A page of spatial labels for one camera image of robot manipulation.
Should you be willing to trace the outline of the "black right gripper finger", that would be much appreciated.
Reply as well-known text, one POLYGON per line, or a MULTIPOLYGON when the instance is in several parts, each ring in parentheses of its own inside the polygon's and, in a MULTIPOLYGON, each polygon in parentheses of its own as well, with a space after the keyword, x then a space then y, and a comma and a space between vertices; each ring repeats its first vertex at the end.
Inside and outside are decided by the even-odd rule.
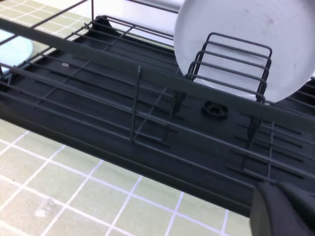
POLYGON ((250 213, 253 236, 313 236, 315 197, 288 182, 259 183, 250 213))

